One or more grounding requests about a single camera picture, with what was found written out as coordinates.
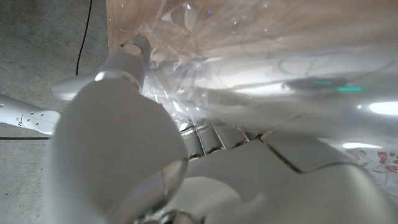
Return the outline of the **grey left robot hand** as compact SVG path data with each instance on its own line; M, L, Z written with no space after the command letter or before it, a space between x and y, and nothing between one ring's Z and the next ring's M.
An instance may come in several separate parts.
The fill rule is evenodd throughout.
M157 60L137 35L69 100L49 223L396 223L397 48Z

